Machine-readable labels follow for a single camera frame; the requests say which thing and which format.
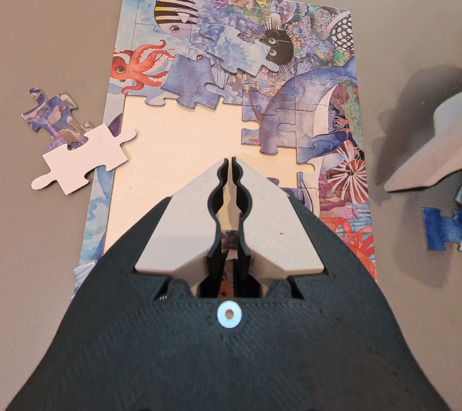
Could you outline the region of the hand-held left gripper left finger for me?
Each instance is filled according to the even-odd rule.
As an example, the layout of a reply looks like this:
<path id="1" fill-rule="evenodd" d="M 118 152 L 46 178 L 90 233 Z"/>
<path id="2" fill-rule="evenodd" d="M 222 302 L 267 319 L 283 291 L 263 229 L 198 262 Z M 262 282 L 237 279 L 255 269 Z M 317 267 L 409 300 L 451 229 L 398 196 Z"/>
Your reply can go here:
<path id="1" fill-rule="evenodd" d="M 218 161 L 171 197 L 135 265 L 138 273 L 182 279 L 199 296 L 218 296 L 227 252 L 216 214 L 228 167 L 228 159 Z"/>

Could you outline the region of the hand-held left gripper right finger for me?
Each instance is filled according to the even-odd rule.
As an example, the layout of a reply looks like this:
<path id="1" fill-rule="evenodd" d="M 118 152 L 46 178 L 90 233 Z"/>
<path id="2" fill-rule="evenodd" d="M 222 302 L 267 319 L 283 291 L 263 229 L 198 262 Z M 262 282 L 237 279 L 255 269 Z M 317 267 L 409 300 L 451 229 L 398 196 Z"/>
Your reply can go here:
<path id="1" fill-rule="evenodd" d="M 302 204 L 240 158 L 232 158 L 231 171 L 239 210 L 234 296 L 261 296 L 276 279 L 322 273 L 292 199 Z"/>

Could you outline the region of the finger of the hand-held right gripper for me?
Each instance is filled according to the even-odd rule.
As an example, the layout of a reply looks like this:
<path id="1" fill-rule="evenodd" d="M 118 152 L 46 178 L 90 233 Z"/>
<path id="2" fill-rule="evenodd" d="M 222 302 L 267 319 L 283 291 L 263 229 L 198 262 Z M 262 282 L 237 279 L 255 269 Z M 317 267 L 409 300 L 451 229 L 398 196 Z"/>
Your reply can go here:
<path id="1" fill-rule="evenodd" d="M 386 182 L 387 192 L 430 187 L 462 168 L 462 94 L 441 103 L 433 115 L 435 134 Z"/>

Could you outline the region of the dark blue striped puzzle piece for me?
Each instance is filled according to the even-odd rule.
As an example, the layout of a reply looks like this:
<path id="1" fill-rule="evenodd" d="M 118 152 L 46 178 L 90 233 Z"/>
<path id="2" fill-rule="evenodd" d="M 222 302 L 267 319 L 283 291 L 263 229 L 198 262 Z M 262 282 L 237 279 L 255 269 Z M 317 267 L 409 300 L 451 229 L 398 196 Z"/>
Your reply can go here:
<path id="1" fill-rule="evenodd" d="M 436 208 L 423 208 L 427 249 L 444 251 L 445 243 L 458 243 L 462 248 L 462 212 L 453 211 L 453 217 L 441 216 Z"/>

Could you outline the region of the sea animals jigsaw puzzle board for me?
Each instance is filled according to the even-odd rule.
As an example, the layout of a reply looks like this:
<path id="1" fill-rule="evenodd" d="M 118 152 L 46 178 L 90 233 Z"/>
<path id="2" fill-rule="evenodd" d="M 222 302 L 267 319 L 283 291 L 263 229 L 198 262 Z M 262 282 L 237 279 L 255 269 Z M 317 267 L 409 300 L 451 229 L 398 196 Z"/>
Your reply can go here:
<path id="1" fill-rule="evenodd" d="M 230 73 L 200 31 L 230 26 L 271 47 L 256 76 Z M 177 54 L 229 74 L 216 109 L 186 108 L 161 88 Z M 123 0 L 103 122 L 129 161 L 95 171 L 80 284 L 104 251 L 152 206 L 218 158 L 239 156 L 297 197 L 376 278 L 375 251 L 349 10 L 290 0 Z"/>

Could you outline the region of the white puzzle piece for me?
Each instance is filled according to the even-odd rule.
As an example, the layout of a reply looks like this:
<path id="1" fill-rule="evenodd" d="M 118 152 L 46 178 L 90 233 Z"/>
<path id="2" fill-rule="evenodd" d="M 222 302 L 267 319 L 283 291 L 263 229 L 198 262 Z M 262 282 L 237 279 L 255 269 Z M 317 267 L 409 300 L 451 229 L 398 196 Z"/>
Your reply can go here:
<path id="1" fill-rule="evenodd" d="M 66 145 L 62 145 L 44 154 L 43 159 L 51 171 L 36 178 L 32 189 L 45 188 L 54 181 L 59 183 L 65 195 L 80 189 L 89 183 L 85 175 L 94 168 L 104 165 L 106 171 L 111 171 L 128 160 L 120 144 L 133 139 L 136 131 L 126 130 L 113 137 L 107 125 L 102 124 L 85 136 L 88 141 L 79 148 L 68 150 Z"/>

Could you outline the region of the blue purple puzzle piece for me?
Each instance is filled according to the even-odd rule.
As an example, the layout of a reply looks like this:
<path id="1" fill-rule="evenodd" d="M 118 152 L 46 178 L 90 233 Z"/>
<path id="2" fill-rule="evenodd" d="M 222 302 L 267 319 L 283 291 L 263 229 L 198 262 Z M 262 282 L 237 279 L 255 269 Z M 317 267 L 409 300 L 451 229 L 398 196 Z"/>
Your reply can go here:
<path id="1" fill-rule="evenodd" d="M 223 89 L 228 78 L 229 74 L 219 65 L 213 66 L 210 58 L 191 60 L 177 54 L 161 88 L 178 95 L 177 102 L 186 108 L 195 108 L 199 103 L 216 109 L 220 95 L 206 90 L 205 85 L 210 83 Z"/>

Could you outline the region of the purple coral puzzle piece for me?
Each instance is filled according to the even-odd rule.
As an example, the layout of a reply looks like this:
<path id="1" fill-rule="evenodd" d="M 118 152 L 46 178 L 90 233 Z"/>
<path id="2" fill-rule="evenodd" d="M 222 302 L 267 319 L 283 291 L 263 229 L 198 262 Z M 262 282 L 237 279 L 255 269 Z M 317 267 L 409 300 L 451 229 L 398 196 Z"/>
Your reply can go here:
<path id="1" fill-rule="evenodd" d="M 71 112 L 78 106 L 67 93 L 61 93 L 47 99 L 39 88 L 30 89 L 31 96 L 36 100 L 37 106 L 22 114 L 33 131 L 45 129 L 52 137 L 53 142 L 46 146 L 50 152 L 61 145 L 68 145 L 68 149 L 75 149 L 85 144 L 85 133 L 92 130 L 90 122 L 78 123 Z"/>

